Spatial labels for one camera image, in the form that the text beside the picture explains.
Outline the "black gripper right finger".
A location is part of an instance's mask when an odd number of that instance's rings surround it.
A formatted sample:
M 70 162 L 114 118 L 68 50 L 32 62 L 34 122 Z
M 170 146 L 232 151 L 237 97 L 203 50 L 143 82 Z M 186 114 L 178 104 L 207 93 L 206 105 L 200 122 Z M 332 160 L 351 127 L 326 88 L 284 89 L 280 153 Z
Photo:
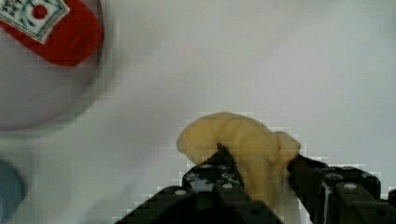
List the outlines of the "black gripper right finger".
M 375 175 L 304 156 L 288 165 L 290 186 L 313 224 L 396 224 L 395 197 L 380 198 Z

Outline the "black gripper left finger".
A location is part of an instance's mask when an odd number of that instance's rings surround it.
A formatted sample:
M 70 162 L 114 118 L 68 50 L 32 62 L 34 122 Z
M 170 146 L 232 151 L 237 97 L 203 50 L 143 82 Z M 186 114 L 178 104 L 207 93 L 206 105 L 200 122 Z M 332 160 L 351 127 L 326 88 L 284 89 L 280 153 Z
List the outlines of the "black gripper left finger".
M 180 186 L 151 196 L 115 224 L 283 224 L 245 191 L 229 151 L 222 145 L 183 175 Z

